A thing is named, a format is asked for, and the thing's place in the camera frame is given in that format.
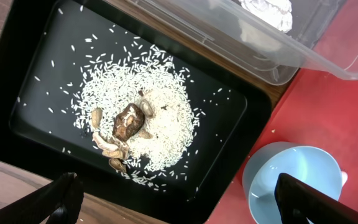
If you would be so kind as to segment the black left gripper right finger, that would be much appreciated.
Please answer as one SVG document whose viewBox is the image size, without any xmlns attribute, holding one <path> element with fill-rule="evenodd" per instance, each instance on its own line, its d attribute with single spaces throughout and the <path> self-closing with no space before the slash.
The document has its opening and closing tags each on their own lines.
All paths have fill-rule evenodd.
<svg viewBox="0 0 358 224">
<path fill-rule="evenodd" d="M 283 224 L 358 223 L 358 212 L 289 174 L 278 176 L 275 201 Z"/>
</svg>

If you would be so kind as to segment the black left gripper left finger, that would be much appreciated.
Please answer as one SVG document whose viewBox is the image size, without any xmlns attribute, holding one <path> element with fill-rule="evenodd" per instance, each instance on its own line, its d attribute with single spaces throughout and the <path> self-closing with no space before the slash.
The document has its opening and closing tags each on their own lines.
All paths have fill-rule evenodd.
<svg viewBox="0 0 358 224">
<path fill-rule="evenodd" d="M 83 184 L 74 172 L 0 209 L 0 224 L 76 223 L 84 198 Z"/>
</svg>

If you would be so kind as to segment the light blue bowl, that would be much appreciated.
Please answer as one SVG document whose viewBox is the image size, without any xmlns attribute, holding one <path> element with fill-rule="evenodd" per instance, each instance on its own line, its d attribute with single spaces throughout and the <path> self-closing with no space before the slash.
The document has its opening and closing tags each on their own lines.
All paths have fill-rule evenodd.
<svg viewBox="0 0 358 224">
<path fill-rule="evenodd" d="M 302 181 L 339 200 L 342 172 L 335 158 L 314 146 L 273 142 L 257 150 L 248 160 L 242 186 L 250 214 L 256 223 L 281 223 L 274 190 L 281 173 Z"/>
</svg>

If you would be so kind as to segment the white plastic spoon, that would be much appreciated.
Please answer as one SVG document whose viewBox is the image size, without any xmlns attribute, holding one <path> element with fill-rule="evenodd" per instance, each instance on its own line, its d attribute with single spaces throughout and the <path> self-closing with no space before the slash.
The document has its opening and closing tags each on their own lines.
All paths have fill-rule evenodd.
<svg viewBox="0 0 358 224">
<path fill-rule="evenodd" d="M 342 186 L 344 186 L 348 180 L 348 174 L 344 171 L 341 172 Z"/>
</svg>

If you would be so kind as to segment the rice and food scraps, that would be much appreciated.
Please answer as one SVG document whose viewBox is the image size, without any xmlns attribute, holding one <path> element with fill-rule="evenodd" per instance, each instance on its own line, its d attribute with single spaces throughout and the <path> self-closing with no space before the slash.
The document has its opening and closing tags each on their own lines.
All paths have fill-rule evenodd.
<svg viewBox="0 0 358 224">
<path fill-rule="evenodd" d="M 214 159 L 246 100 L 163 47 L 74 1 L 42 34 L 12 125 L 155 191 Z"/>
</svg>

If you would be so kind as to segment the white napkin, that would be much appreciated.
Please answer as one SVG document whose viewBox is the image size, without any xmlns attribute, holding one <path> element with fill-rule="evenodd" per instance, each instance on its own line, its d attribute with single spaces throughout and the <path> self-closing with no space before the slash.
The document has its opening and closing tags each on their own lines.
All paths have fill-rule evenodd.
<svg viewBox="0 0 358 224">
<path fill-rule="evenodd" d="M 242 8 L 274 28 L 288 33 L 292 30 L 293 16 L 290 0 L 240 0 Z"/>
</svg>

